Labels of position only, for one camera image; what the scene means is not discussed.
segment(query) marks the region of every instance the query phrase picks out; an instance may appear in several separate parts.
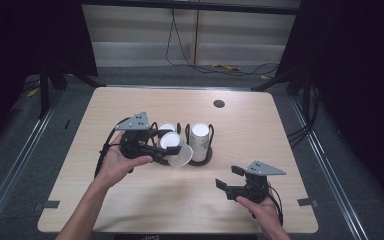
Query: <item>person's left arm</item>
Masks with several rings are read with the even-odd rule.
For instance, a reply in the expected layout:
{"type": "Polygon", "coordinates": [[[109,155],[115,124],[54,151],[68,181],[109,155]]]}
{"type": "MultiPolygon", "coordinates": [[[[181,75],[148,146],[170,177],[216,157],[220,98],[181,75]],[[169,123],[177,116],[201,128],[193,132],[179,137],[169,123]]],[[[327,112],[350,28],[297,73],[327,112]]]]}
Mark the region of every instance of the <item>person's left arm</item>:
{"type": "MultiPolygon", "coordinates": [[[[111,144],[120,143],[121,134],[111,144]]],[[[89,239],[108,190],[134,167],[150,162],[150,156],[127,159],[121,154],[119,145],[111,146],[105,155],[101,170],[90,183],[57,239],[89,239]]]]}

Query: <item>gray carpet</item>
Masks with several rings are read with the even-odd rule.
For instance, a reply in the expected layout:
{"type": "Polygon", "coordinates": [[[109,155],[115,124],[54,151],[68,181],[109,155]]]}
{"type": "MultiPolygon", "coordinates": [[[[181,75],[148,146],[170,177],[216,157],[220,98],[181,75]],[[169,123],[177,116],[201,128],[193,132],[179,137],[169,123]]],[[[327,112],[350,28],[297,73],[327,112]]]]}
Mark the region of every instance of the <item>gray carpet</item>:
{"type": "MultiPolygon", "coordinates": [[[[252,71],[255,67],[242,67],[252,71]]],[[[261,72],[273,66],[265,66],[261,72]]],[[[259,76],[233,77],[203,74],[187,66],[100,68],[100,82],[116,85],[198,86],[246,88],[264,83],[259,76]]],[[[51,239],[54,234],[37,230],[41,211],[37,203],[48,199],[55,179],[69,150],[93,89],[74,77],[67,77],[67,90],[47,125],[15,190],[0,215],[0,239],[51,239]]],[[[301,126],[285,93],[286,84],[270,88],[286,133],[301,126]]],[[[37,122],[40,97],[20,96],[0,134],[0,184],[37,122]]],[[[384,239],[384,193],[338,135],[335,123],[321,104],[315,124],[332,167],[363,224],[369,239],[384,239]]],[[[293,239],[354,239],[329,188],[317,159],[306,140],[293,149],[309,196],[317,200],[314,208],[319,230],[315,234],[292,234],[293,239]]],[[[96,233],[93,239],[113,239],[113,235],[96,233]]]]}

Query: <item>horizontal bar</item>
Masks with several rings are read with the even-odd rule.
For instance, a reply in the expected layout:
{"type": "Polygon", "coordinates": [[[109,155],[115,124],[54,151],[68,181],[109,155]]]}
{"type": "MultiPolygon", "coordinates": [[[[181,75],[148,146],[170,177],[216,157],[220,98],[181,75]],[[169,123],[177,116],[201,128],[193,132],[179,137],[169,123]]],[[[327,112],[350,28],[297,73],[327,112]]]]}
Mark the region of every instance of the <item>horizontal bar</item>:
{"type": "Polygon", "coordinates": [[[125,7],[145,7],[145,8],[168,8],[186,10],[207,10],[219,12],[244,12],[244,13],[265,13],[280,15],[298,15],[299,13],[316,13],[314,10],[302,10],[299,8],[287,7],[267,7],[256,5],[222,4],[222,3],[203,3],[189,1],[156,1],[156,0],[74,0],[85,5],[103,6],[125,6],[125,7]]]}

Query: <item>person's left hand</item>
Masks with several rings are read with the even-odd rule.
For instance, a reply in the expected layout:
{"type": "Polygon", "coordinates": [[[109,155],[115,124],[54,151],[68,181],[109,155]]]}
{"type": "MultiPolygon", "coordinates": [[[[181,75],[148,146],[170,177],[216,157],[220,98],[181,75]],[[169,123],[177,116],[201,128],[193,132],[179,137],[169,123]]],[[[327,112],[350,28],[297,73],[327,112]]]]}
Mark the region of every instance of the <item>person's left hand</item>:
{"type": "Polygon", "coordinates": [[[152,162],[151,156],[141,156],[135,159],[124,157],[120,151],[120,145],[118,145],[121,141],[122,134],[123,133],[120,132],[110,143],[110,145],[116,145],[113,145],[108,149],[101,169],[95,178],[96,181],[103,184],[103,187],[108,189],[121,181],[121,179],[123,179],[134,167],[152,162]]]}

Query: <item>light wood tabletop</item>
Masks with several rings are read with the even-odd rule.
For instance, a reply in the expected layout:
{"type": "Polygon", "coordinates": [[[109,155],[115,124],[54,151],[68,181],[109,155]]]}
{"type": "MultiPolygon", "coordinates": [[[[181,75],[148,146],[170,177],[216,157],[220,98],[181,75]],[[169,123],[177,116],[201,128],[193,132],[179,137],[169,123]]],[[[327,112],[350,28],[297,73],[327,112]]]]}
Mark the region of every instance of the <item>light wood tabletop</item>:
{"type": "Polygon", "coordinates": [[[93,180],[99,151],[114,126],[126,117],[146,112],[149,122],[214,126],[211,161],[200,167],[150,163],[134,169],[110,189],[94,231],[111,233],[259,233],[248,210],[216,188],[215,178],[243,186],[245,178],[231,166],[247,167],[255,160],[286,171],[269,176],[283,204],[289,233],[318,229],[297,164],[273,98],[268,93],[228,90],[98,88],[95,90],[50,201],[38,223],[43,232],[59,232],[93,180]],[[215,100],[225,103],[214,106],[215,100]]]}

